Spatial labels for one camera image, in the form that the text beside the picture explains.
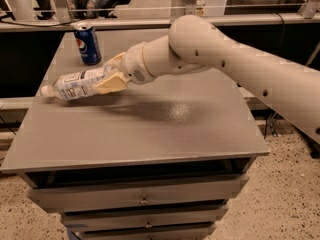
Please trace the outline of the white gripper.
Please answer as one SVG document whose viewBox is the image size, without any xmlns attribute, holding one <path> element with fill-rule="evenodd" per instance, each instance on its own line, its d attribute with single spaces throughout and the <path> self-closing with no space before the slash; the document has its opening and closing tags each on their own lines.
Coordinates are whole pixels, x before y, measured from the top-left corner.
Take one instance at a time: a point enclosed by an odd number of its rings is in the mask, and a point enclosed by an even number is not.
<svg viewBox="0 0 320 240">
<path fill-rule="evenodd" d="M 155 77 L 147 70 L 144 63 L 143 50 L 146 42 L 132 46 L 126 52 L 121 52 L 107 60 L 103 66 L 120 70 L 100 80 L 95 89 L 99 94 L 119 92 L 128 88 L 130 80 L 137 85 L 146 84 L 155 80 Z"/>
</svg>

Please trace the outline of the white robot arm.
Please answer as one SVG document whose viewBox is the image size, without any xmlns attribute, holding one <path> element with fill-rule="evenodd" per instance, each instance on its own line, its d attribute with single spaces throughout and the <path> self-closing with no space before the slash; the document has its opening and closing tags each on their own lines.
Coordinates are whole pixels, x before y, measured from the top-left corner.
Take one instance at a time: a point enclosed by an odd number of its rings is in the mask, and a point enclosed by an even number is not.
<svg viewBox="0 0 320 240">
<path fill-rule="evenodd" d="M 167 35 L 137 44 L 106 64 L 137 85 L 215 68 L 320 142 L 320 72 L 239 43 L 200 17 L 182 16 Z"/>
</svg>

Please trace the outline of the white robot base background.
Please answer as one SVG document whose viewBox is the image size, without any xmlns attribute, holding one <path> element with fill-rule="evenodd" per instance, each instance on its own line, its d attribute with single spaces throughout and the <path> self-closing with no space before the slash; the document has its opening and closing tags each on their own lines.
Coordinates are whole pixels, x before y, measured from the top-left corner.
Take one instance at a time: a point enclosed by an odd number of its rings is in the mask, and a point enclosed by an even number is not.
<svg viewBox="0 0 320 240">
<path fill-rule="evenodd" d="M 36 13 L 30 0 L 5 0 L 14 19 L 18 21 L 35 21 Z"/>
</svg>

